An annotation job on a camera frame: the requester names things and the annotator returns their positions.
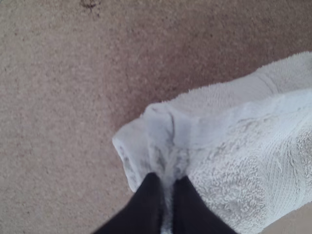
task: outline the beige carpet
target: beige carpet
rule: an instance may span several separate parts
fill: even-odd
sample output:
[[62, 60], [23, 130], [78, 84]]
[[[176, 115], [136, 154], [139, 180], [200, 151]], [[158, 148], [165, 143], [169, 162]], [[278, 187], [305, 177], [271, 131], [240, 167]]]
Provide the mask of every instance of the beige carpet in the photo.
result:
[[[312, 50], [311, 0], [3, 0], [0, 234], [87, 234], [131, 196], [111, 137], [151, 102]], [[266, 234], [308, 234], [312, 205]]]

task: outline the towel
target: towel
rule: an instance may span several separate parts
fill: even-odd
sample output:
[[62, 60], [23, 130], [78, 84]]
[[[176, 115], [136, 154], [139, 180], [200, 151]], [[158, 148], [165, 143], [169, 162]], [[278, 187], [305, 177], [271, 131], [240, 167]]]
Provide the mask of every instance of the towel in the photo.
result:
[[149, 105], [113, 144], [132, 191], [156, 172], [171, 233], [172, 185], [187, 175], [207, 207], [257, 234], [312, 201], [312, 53]]

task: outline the towel fold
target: towel fold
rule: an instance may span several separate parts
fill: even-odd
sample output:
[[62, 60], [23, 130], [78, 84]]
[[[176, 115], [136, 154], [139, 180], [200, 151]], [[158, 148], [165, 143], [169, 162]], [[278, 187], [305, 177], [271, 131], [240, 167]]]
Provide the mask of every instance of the towel fold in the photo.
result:
[[188, 175], [215, 214], [241, 234], [257, 234], [312, 201], [312, 53], [227, 83], [149, 105], [113, 144], [136, 191], [156, 172], [171, 189]]

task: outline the white towel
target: white towel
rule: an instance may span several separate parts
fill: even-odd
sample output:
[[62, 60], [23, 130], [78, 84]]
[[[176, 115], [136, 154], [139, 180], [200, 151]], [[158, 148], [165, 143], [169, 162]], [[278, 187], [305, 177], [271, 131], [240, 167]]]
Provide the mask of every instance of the white towel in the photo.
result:
[[149, 105], [113, 144], [130, 188], [188, 175], [206, 205], [241, 234], [257, 234], [312, 201], [312, 53], [227, 83]]

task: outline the floor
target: floor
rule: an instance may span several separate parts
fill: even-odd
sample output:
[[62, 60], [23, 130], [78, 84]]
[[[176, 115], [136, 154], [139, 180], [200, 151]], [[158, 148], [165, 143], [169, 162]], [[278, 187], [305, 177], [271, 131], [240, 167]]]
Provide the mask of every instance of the floor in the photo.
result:
[[[0, 234], [86, 234], [131, 191], [111, 138], [151, 102], [312, 50], [311, 0], [0, 1]], [[312, 205], [264, 234], [308, 234]]]

